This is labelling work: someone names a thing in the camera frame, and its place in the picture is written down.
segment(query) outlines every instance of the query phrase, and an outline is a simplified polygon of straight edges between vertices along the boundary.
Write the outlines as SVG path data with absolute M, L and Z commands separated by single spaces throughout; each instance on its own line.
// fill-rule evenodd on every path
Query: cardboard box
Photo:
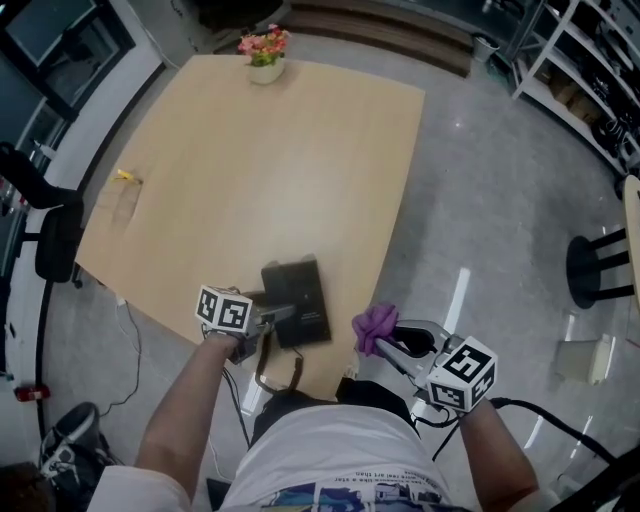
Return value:
M 573 95 L 567 104 L 569 112 L 588 125 L 592 125 L 602 116 L 602 110 L 582 91 Z
M 556 101 L 566 105 L 573 95 L 580 91 L 580 86 L 562 71 L 554 70 L 549 82 L 549 89 Z

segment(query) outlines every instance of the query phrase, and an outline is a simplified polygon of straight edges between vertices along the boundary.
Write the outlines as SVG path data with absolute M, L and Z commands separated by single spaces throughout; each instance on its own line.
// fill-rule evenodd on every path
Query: purple cloth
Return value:
M 376 347 L 376 338 L 393 342 L 391 334 L 398 321 L 398 311 L 393 304 L 371 306 L 351 321 L 358 336 L 358 351 L 366 356 L 381 355 Z

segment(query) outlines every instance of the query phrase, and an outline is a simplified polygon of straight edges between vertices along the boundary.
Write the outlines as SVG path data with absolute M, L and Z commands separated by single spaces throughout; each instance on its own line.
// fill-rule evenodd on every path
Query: black chair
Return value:
M 0 143 L 0 174 L 36 209 L 51 208 L 45 215 L 40 233 L 24 233 L 22 242 L 38 242 L 35 270 L 42 279 L 54 283 L 71 280 L 82 287 L 75 264 L 82 239 L 84 204 L 76 190 L 47 183 L 31 161 L 6 142 Z

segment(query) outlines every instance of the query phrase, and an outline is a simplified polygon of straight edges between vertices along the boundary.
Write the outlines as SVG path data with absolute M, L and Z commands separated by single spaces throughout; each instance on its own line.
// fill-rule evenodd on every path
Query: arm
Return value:
M 209 336 L 191 355 L 153 413 L 135 466 L 164 473 L 193 500 L 207 444 L 222 369 L 237 341 Z
M 531 463 L 488 400 L 460 420 L 473 485 L 485 512 L 509 510 L 538 490 Z

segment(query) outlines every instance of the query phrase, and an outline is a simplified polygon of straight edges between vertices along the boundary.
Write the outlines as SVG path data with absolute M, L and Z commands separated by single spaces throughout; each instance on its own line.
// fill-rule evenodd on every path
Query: flower pot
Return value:
M 268 66 L 249 66 L 249 80 L 254 84 L 267 85 L 275 81 L 284 71 L 284 59 L 279 58 Z

